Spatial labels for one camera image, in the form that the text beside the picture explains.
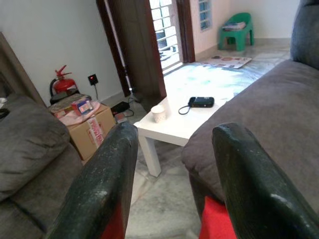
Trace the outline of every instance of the electrical socket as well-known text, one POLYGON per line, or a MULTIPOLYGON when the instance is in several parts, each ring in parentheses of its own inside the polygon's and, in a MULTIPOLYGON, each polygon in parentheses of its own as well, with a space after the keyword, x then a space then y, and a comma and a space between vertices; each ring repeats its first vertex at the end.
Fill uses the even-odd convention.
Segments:
POLYGON ((91 86, 93 86, 93 85, 99 83, 98 78, 96 77, 95 74, 89 76, 88 79, 89 79, 89 82, 90 82, 90 85, 91 85, 91 86))

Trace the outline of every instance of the doorway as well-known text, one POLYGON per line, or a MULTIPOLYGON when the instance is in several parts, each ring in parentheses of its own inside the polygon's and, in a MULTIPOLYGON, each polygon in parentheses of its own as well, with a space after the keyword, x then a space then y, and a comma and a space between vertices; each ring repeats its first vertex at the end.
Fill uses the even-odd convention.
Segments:
POLYGON ((176 0, 150 0, 160 63, 165 71, 182 62, 176 0))
POLYGON ((189 1, 96 0, 123 92, 147 112, 166 97, 162 69, 195 61, 189 1))

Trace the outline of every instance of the blue window panel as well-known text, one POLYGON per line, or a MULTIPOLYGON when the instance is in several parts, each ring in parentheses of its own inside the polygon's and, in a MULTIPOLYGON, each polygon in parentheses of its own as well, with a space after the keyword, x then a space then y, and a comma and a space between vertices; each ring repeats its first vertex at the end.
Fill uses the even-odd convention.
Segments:
POLYGON ((208 16, 209 15, 209 12, 203 12, 203 13, 201 13, 200 14, 200 21, 204 21, 204 20, 206 20, 206 19, 208 19, 208 16))
POLYGON ((200 23, 200 29, 201 29, 201 30, 205 30, 205 29, 207 29, 207 28, 209 28, 209 27, 210 27, 209 21, 204 21, 204 22, 201 22, 201 23, 200 23))
POLYGON ((199 3, 199 11, 205 11, 208 9, 208 2, 200 2, 199 3))

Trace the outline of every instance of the green plastic chair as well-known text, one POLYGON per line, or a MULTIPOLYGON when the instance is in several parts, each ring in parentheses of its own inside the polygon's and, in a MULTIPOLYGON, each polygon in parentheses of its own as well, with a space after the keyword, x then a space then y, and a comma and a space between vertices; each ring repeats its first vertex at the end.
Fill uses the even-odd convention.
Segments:
POLYGON ((243 51, 245 50, 245 41, 246 36, 250 33, 250 44, 254 45, 254 29, 253 22, 251 19, 251 15, 247 12, 238 13, 232 16, 227 22, 242 22, 246 23, 246 27, 240 31, 224 31, 222 28, 220 29, 220 41, 219 41, 219 49, 224 49, 225 38, 227 38, 228 44, 236 43, 236 50, 243 51))

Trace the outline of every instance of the cardboard box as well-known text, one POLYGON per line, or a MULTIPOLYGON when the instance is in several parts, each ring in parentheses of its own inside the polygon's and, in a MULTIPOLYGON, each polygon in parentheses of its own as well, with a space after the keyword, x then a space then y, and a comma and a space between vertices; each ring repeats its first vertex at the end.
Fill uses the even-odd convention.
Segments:
POLYGON ((87 161, 103 142, 110 129, 115 125, 111 109, 103 104, 87 121, 68 126, 72 143, 87 161))

